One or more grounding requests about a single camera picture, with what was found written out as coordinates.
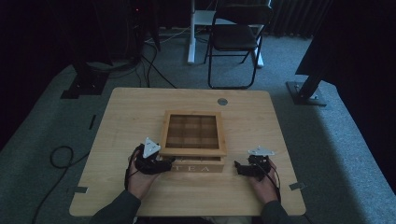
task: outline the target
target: hand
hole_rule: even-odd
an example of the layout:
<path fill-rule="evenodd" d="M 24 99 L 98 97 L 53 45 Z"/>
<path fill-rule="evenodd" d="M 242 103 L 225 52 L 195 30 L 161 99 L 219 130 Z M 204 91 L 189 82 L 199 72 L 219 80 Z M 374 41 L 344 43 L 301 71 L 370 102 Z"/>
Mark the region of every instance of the hand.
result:
<path fill-rule="evenodd" d="M 129 171 L 129 183 L 128 183 L 128 191 L 132 193 L 136 198 L 142 200 L 147 193 L 149 192 L 149 188 L 154 180 L 160 175 L 144 175 L 141 172 L 137 171 L 135 164 L 135 159 L 139 151 L 133 157 L 133 161 L 131 164 L 131 169 Z"/>
<path fill-rule="evenodd" d="M 273 168 L 270 170 L 268 175 L 274 180 L 274 183 L 276 183 L 276 166 L 271 160 L 269 160 L 269 162 Z M 276 186 L 274 186 L 274 184 L 268 179 L 267 176 L 263 178 L 262 181 L 258 181 L 255 177 L 249 177 L 248 179 L 260 202 L 266 204 L 271 201 L 278 201 L 276 196 Z"/>

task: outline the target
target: sleeve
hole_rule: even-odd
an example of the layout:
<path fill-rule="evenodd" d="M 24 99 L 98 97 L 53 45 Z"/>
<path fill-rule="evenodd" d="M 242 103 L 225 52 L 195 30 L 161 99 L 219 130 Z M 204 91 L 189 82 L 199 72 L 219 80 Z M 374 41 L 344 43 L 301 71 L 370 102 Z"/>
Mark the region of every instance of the sleeve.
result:
<path fill-rule="evenodd" d="M 93 215 L 90 224 L 131 224 L 140 204 L 138 198 L 125 190 L 111 204 Z"/>
<path fill-rule="evenodd" d="M 280 202 L 272 201 L 262 209 L 262 222 L 266 224 L 290 224 L 291 219 Z"/>

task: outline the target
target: gray carpet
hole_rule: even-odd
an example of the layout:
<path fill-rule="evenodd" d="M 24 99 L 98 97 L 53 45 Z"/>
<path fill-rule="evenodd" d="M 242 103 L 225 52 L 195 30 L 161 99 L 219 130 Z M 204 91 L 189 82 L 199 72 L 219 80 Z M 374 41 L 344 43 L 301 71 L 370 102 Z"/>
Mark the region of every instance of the gray carpet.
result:
<path fill-rule="evenodd" d="M 365 145 L 353 119 L 333 85 L 322 82 L 319 91 L 328 106 L 295 105 L 286 87 L 287 81 L 305 81 L 294 72 L 310 40 L 299 37 L 264 39 L 264 67 L 258 70 L 250 90 L 269 91 L 274 102 L 295 173 L 307 188 L 302 190 L 306 215 L 313 223 L 395 223 L 396 199 Z M 202 64 L 205 43 L 197 42 L 195 64 L 187 65 L 188 38 L 179 36 L 162 42 L 154 65 L 175 86 L 208 89 L 207 64 Z M 153 49 L 145 46 L 151 60 Z M 248 82 L 251 62 L 215 62 L 222 84 Z M 0 154 L 0 223 L 31 223 L 35 210 L 64 169 L 50 164 L 51 151 L 59 146 L 74 149 L 73 161 L 91 149 L 111 91 L 116 87 L 145 87 L 143 74 L 147 63 L 135 70 L 114 72 L 100 96 L 80 96 L 61 100 L 74 79 L 69 66 L 55 77 L 25 122 Z M 172 88 L 153 69 L 150 87 Z M 68 163 L 70 154 L 61 150 L 54 155 L 58 165 Z M 86 160 L 70 167 L 57 188 L 43 203 L 36 223 L 87 223 L 88 217 L 68 213 L 73 193 Z M 293 217 L 295 223 L 309 223 L 306 217 Z"/>

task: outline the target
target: table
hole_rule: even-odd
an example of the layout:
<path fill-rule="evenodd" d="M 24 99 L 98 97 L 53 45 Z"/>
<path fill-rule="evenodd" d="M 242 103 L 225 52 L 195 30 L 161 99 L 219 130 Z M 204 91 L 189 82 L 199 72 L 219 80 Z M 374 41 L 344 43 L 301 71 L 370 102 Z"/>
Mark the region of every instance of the table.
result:
<path fill-rule="evenodd" d="M 218 99 L 227 105 L 218 104 Z M 266 147 L 280 176 L 282 204 L 289 215 L 305 212 L 296 176 L 266 91 L 116 88 L 109 99 L 79 187 L 73 216 L 92 216 L 123 190 L 128 157 L 146 137 L 160 142 L 165 110 L 221 112 L 228 155 L 222 173 L 163 173 L 142 201 L 138 216 L 258 216 L 262 205 L 233 161 L 248 164 L 248 150 Z"/>
<path fill-rule="evenodd" d="M 213 10 L 195 10 L 195 0 L 191 0 L 191 26 L 190 26 L 191 31 L 190 31 L 189 55 L 187 59 L 188 64 L 194 64 L 195 62 L 195 24 L 212 25 L 212 20 L 214 15 L 215 15 L 215 11 Z M 264 66 L 264 62 L 262 61 L 261 55 L 259 55 L 259 61 L 257 66 L 258 67 Z"/>

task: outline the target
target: wooden box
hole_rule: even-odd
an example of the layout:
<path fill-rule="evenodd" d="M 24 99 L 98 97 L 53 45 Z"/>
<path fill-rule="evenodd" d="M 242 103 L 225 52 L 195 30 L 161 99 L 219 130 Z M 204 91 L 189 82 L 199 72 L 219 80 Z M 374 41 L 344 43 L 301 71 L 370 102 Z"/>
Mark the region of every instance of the wooden box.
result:
<path fill-rule="evenodd" d="M 220 112 L 167 110 L 160 155 L 175 157 L 172 171 L 219 173 L 227 155 Z"/>

